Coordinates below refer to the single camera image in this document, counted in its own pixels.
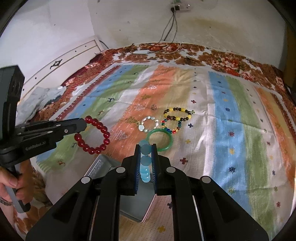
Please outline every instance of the white bead bracelet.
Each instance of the white bead bracelet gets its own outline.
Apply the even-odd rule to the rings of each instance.
[[[137,125],[139,127],[139,131],[144,131],[145,133],[150,131],[148,129],[145,129],[145,127],[144,127],[144,121],[145,120],[153,120],[155,122],[155,127],[153,127],[153,129],[156,129],[158,127],[158,125],[159,125],[158,120],[156,120],[155,117],[147,116],[142,121],[137,122]]]

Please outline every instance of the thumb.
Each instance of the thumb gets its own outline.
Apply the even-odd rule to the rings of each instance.
[[[0,167],[0,183],[7,187],[15,188],[17,186],[17,178],[5,168]]]

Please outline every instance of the green stripe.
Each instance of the green stripe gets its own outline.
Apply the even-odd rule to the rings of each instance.
[[[237,79],[226,76],[230,89],[238,104],[241,121],[244,124],[246,141],[246,178],[252,208],[251,216],[274,237],[275,208],[271,189],[268,188],[268,159],[266,144],[262,138],[260,122],[251,107],[244,86]]]
[[[107,90],[97,97],[96,100],[92,103],[92,105],[80,116],[81,118],[85,118],[87,115],[92,116],[93,118],[97,118],[101,120],[113,107],[116,101],[108,102],[108,98],[114,98],[115,100],[119,100],[122,96],[124,90],[130,88],[132,83],[137,79],[139,74],[147,69],[147,65],[135,65],[129,71],[125,72],[114,84]],[[96,116],[99,111],[103,110],[104,112],[101,113],[99,116]],[[91,131],[95,129],[94,126],[89,125],[90,128],[86,131],[81,132],[83,138],[86,138]],[[61,140],[57,147],[55,148],[54,152],[44,161],[38,162],[38,166],[44,172],[49,170],[58,170],[64,167],[64,164],[59,164],[58,161],[64,162],[66,164],[70,163],[77,150],[78,146],[75,145],[73,148],[71,147],[75,142],[74,134],[67,135]]]

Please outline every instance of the power outlet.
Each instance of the power outlet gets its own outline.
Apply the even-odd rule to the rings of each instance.
[[[174,7],[174,8],[179,7],[179,10],[177,10],[177,11],[180,11],[180,12],[187,12],[192,9],[191,4],[182,3],[181,1],[179,1],[178,3],[171,4],[170,7]]]

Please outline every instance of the human hand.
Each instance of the human hand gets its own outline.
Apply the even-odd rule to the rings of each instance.
[[[16,178],[5,168],[0,167],[0,197],[11,202],[5,186],[15,188],[18,189],[16,192],[17,199],[27,204],[32,201],[34,191],[33,169],[30,160],[23,161],[20,164],[20,172],[22,174]]]

